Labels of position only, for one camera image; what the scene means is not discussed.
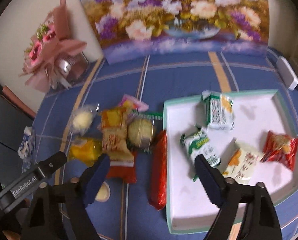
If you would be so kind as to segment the yellow cake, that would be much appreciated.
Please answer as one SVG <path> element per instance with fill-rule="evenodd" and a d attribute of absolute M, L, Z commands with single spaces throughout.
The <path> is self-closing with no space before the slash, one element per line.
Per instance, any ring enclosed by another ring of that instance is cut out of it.
<path fill-rule="evenodd" d="M 102 141 L 96 138 L 77 137 L 69 147 L 68 161 L 79 160 L 88 167 L 102 154 Z"/>

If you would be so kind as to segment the long red snack packet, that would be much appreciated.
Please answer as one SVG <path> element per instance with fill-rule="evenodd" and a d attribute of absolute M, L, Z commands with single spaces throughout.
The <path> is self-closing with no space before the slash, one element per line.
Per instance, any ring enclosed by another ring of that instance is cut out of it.
<path fill-rule="evenodd" d="M 156 138 L 152 157 L 148 201 L 156 210 L 162 210 L 166 206 L 167 187 L 167 133 L 165 130 L 161 131 Z"/>

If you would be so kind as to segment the pink flower bouquet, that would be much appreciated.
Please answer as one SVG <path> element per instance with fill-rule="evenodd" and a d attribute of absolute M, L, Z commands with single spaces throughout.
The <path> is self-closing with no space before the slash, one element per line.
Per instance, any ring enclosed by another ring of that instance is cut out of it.
<path fill-rule="evenodd" d="M 24 51 L 25 85 L 47 93 L 60 87 L 69 89 L 88 67 L 83 54 L 87 43 L 72 38 L 66 0 L 52 9 L 31 37 Z"/>

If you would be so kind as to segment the floral canvas painting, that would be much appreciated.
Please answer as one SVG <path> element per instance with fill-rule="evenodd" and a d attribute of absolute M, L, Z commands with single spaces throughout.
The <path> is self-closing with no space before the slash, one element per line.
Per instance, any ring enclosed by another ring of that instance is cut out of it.
<path fill-rule="evenodd" d="M 149 55 L 264 55 L 268 0 L 80 0 L 108 63 Z"/>

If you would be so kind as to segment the white teal-rimmed tray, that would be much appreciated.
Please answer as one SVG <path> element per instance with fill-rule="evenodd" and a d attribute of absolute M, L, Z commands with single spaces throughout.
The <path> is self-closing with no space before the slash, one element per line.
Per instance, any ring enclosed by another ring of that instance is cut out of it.
<path fill-rule="evenodd" d="M 269 131 L 296 135 L 296 126 L 282 93 L 275 89 L 231 92 L 234 128 L 229 131 L 207 129 L 211 144 L 220 155 L 219 170 L 224 171 L 235 150 L 235 141 L 261 150 Z M 200 95 L 167 100 L 163 107 L 163 127 L 167 131 L 167 206 L 169 232 L 186 235 L 206 232 L 218 208 L 213 205 L 199 181 L 193 181 L 193 167 L 180 144 L 182 134 L 195 132 L 204 121 Z M 263 182 L 276 207 L 281 227 L 298 220 L 298 153 L 294 170 L 278 162 L 260 163 L 250 180 Z"/>

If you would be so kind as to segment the beige orange snack packet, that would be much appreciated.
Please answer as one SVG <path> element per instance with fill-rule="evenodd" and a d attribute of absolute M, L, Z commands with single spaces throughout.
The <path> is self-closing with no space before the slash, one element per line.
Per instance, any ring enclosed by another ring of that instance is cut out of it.
<path fill-rule="evenodd" d="M 102 152 L 111 166 L 133 167 L 134 156 L 127 147 L 127 119 L 130 109 L 114 107 L 101 111 Z"/>

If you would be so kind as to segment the cream jelly cup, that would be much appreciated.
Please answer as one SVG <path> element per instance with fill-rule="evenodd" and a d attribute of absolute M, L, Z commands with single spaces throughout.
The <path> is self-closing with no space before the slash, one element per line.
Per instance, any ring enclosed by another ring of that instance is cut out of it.
<path fill-rule="evenodd" d="M 108 183 L 104 181 L 95 197 L 95 200 L 104 203 L 110 198 L 110 194 L 110 187 Z"/>

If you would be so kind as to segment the crumpled blue white wrapper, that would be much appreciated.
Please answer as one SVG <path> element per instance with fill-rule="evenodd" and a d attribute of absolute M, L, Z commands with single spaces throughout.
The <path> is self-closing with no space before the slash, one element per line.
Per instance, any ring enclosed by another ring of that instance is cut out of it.
<path fill-rule="evenodd" d="M 18 156 L 22 159 L 22 173 L 29 170 L 34 164 L 33 154 L 36 151 L 36 133 L 35 129 L 25 127 L 22 142 L 18 148 Z"/>

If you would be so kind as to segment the blue plaid tablecloth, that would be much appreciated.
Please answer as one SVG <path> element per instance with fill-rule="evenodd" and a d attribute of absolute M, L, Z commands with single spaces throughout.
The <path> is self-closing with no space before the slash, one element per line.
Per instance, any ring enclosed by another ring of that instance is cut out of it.
<path fill-rule="evenodd" d="M 276 89 L 284 98 L 298 135 L 298 91 L 288 91 L 278 75 L 276 63 L 282 53 L 268 48 L 266 55 L 230 53 L 189 53 L 146 56 L 134 61 L 93 63 L 83 80 L 71 89 L 51 90 L 45 96 L 33 121 L 32 136 L 20 146 L 23 171 L 57 151 L 67 152 L 74 135 L 70 116 L 74 107 L 100 110 L 117 106 L 141 109 L 148 105 L 153 114 L 163 111 L 166 100 L 197 95 L 203 90 L 233 92 Z M 101 239 L 203 239 L 203 233 L 172 235 L 166 213 L 148 202 L 152 158 L 139 153 L 137 182 L 120 178 L 108 181 L 111 196 L 107 202 L 88 207 Z M 284 239 L 298 237 L 298 189 L 278 204 L 277 213 Z"/>

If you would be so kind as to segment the clear-wrapped white round pastry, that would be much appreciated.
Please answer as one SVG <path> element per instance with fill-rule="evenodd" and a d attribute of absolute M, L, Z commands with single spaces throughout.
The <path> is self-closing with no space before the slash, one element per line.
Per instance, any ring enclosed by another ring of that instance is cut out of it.
<path fill-rule="evenodd" d="M 71 134 L 84 135 L 91 127 L 93 120 L 100 110 L 100 105 L 85 105 L 74 110 L 69 119 L 69 131 Z"/>

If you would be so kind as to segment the dark green snack packet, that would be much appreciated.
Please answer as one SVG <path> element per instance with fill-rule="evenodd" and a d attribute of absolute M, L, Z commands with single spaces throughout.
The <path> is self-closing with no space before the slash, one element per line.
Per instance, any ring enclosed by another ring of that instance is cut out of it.
<path fill-rule="evenodd" d="M 196 131 L 191 134 L 182 134 L 180 144 L 185 149 L 192 165 L 194 165 L 195 158 L 198 155 L 203 155 L 211 167 L 218 167 L 221 163 L 220 155 L 210 142 L 205 130 L 200 126 L 196 126 Z"/>

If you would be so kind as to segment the white packet with orange print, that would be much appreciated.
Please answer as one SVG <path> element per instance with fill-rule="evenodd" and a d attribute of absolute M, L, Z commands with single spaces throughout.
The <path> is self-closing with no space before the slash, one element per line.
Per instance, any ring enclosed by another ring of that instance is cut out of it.
<path fill-rule="evenodd" d="M 264 153 L 242 141 L 236 140 L 234 145 L 235 152 L 222 175 L 234 179 L 239 184 L 248 185 Z"/>

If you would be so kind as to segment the red rectangular snack bar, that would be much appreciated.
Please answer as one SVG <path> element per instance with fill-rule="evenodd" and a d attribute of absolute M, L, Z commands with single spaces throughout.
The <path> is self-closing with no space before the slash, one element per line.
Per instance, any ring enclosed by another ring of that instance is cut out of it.
<path fill-rule="evenodd" d="M 132 155 L 132 159 L 122 159 L 110 156 L 110 169 L 106 178 L 119 178 L 125 183 L 135 184 L 137 182 L 137 172 L 135 167 L 137 153 L 132 152 Z"/>

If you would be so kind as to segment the red snack packet with picture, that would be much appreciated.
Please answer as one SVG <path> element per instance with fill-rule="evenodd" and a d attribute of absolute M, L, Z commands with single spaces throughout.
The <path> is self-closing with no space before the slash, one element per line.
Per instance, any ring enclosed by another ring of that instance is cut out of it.
<path fill-rule="evenodd" d="M 275 161 L 293 171 L 298 151 L 298 138 L 269 131 L 263 147 L 261 162 Z"/>

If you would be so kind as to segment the green white cracker packet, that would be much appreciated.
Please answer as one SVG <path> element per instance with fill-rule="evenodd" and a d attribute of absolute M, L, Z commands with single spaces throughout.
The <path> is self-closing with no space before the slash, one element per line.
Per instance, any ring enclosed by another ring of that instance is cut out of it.
<path fill-rule="evenodd" d="M 205 107 L 205 124 L 209 129 L 232 130 L 235 116 L 233 99 L 219 92 L 205 90 L 201 94 Z"/>

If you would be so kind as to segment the green-edged clear round cookie pack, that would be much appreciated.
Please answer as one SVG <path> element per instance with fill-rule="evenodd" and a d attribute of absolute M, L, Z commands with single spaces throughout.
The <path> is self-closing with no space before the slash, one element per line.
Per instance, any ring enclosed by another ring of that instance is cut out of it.
<path fill-rule="evenodd" d="M 132 150 L 150 152 L 157 127 L 162 121 L 162 113 L 132 110 L 127 125 L 127 146 Z"/>

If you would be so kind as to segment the white rectangular device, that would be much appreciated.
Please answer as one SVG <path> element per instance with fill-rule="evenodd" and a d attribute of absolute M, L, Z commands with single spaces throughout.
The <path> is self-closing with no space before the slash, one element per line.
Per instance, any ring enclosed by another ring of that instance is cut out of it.
<path fill-rule="evenodd" d="M 283 83 L 289 90 L 294 90 L 298 86 L 298 77 L 288 60 L 280 56 L 276 62 L 277 71 L 280 74 Z"/>

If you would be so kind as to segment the pink snack packet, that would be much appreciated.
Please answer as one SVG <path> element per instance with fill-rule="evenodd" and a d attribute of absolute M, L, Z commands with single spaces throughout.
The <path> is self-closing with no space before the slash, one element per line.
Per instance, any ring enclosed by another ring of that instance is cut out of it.
<path fill-rule="evenodd" d="M 131 95 L 127 95 L 127 94 L 124 94 L 124 96 L 122 97 L 118 106 L 130 108 L 131 110 L 138 111 L 138 112 L 145 112 L 145 111 L 148 111 L 148 109 L 149 109 L 148 104 L 140 101 L 139 99 L 137 99 Z"/>

